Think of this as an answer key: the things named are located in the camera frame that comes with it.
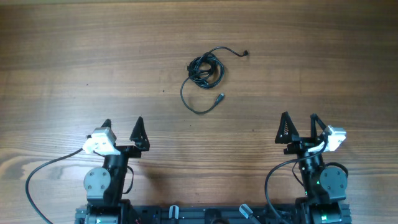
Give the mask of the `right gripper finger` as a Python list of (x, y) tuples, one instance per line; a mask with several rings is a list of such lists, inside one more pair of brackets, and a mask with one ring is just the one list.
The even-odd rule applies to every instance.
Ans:
[(299, 138), (299, 133), (294, 126), (294, 123), (289, 113), (283, 112), (281, 114), (280, 125), (275, 137), (276, 144), (288, 144), (296, 141)]
[(318, 134), (317, 134), (317, 128), (316, 128), (316, 124), (319, 125), (319, 127), (322, 129), (322, 131), (324, 131), (326, 129), (326, 125), (324, 124), (324, 122), (319, 118), (319, 116), (317, 114), (311, 114), (310, 115), (310, 120), (311, 120), (311, 138), (315, 139), (317, 138)]

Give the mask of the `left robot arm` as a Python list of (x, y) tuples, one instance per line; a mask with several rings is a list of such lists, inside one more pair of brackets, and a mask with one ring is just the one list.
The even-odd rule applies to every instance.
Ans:
[(130, 200), (123, 199), (132, 189), (124, 190), (124, 181), (130, 158), (139, 159), (142, 152), (150, 149), (144, 120), (138, 117), (129, 138), (134, 144), (118, 146), (116, 135), (111, 129), (111, 120), (107, 119), (87, 137), (83, 150), (87, 154), (95, 153), (104, 158), (101, 167), (93, 168), (85, 175), (83, 185), (86, 190), (87, 205), (76, 210), (75, 223), (140, 223), (141, 218), (133, 209)]

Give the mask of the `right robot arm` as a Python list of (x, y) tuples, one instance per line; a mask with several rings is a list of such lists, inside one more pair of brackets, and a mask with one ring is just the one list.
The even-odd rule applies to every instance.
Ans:
[(295, 154), (305, 196), (297, 198), (291, 214), (278, 211), (282, 223), (351, 223), (349, 206), (343, 204), (348, 186), (348, 170), (337, 162), (326, 163), (324, 152), (334, 152), (346, 139), (343, 128), (325, 125), (310, 116), (310, 136), (301, 137), (288, 112), (281, 115), (275, 143), (285, 144), (284, 154)]

